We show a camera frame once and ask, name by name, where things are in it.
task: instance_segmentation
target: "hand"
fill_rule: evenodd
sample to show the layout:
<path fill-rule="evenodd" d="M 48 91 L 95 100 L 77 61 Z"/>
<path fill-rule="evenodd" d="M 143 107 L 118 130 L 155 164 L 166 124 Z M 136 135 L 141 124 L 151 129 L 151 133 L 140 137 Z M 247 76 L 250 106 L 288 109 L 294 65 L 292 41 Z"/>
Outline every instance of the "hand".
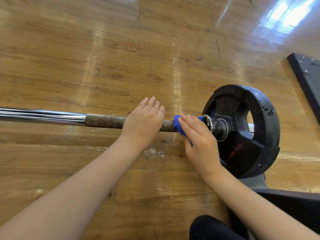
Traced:
<path fill-rule="evenodd" d="M 159 108 L 155 97 L 146 97 L 126 118 L 119 139 L 125 140 L 139 153 L 149 148 L 155 140 L 165 117 L 165 108 Z"/>
<path fill-rule="evenodd" d="M 186 156 L 201 177 L 205 179 L 222 171 L 217 140 L 205 123 L 189 114 L 182 114 L 178 121 L 187 135 L 184 136 Z"/>

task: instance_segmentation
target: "blue cloth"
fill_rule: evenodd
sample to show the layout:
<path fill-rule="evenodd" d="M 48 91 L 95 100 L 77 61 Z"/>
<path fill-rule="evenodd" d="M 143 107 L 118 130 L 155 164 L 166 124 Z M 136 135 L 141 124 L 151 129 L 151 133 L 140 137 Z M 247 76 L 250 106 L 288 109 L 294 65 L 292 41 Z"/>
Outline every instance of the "blue cloth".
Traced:
<path fill-rule="evenodd" d="M 181 125 L 178 121 L 178 118 L 181 117 L 180 115 L 175 115 L 173 120 L 173 127 L 177 130 L 177 132 L 181 133 L 182 135 L 186 136 L 186 133 L 184 133 L 183 129 L 181 128 Z"/>

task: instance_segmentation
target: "finger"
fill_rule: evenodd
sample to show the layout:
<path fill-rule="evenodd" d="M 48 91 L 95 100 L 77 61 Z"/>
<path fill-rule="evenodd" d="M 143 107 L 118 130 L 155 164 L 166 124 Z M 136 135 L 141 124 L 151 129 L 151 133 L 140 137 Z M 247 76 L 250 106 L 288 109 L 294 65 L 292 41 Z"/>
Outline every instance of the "finger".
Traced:
<path fill-rule="evenodd" d="M 150 110 L 151 113 L 155 113 L 157 114 L 158 113 L 158 110 L 159 110 L 159 101 L 156 101 L 154 106 L 152 107 L 152 109 Z"/>
<path fill-rule="evenodd" d="M 142 110 L 150 111 L 153 107 L 154 101 L 155 101 L 155 97 L 150 98 L 150 100 L 148 101 L 148 103 L 146 104 L 146 106 Z"/>
<path fill-rule="evenodd" d="M 190 141 L 194 142 L 198 138 L 199 134 L 191 129 L 181 117 L 178 118 L 178 121 L 186 136 L 190 139 Z"/>
<path fill-rule="evenodd" d="M 181 115 L 181 118 L 199 135 L 204 135 L 208 128 L 198 117 L 192 115 Z"/>
<path fill-rule="evenodd" d="M 183 136 L 183 140 L 184 140 L 184 146 L 186 148 L 186 154 L 190 154 L 192 150 L 191 141 L 186 136 Z"/>
<path fill-rule="evenodd" d="M 164 120 L 165 118 L 165 107 L 161 106 L 160 109 L 158 110 L 158 116 L 160 119 Z"/>
<path fill-rule="evenodd" d="M 147 101 L 148 101 L 148 98 L 146 97 L 145 99 L 143 99 L 143 100 L 140 102 L 140 104 L 139 104 L 133 111 L 135 111 L 135 110 L 142 110 L 142 109 L 145 107 Z"/>

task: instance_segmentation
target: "person's left hand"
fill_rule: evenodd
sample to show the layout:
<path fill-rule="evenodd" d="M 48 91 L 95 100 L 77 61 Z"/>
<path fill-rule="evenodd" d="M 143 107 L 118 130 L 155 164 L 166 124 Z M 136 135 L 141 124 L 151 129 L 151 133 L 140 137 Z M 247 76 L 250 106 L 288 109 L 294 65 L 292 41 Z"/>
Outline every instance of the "person's left hand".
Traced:
<path fill-rule="evenodd" d="M 165 108 L 159 108 L 159 101 L 155 97 L 146 97 L 126 118 L 120 140 L 129 143 L 139 153 L 149 148 L 155 140 L 165 117 Z"/>

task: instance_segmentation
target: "forearm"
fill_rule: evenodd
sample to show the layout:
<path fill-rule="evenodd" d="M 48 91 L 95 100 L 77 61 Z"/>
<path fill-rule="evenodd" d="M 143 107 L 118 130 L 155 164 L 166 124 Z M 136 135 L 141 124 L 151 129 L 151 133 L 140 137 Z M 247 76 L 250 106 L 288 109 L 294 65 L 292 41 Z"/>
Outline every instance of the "forearm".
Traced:
<path fill-rule="evenodd" d="M 78 239 L 139 151 L 117 140 L 0 228 L 0 239 Z"/>
<path fill-rule="evenodd" d="M 319 239 L 316 233 L 249 189 L 226 169 L 205 181 L 258 239 Z"/>

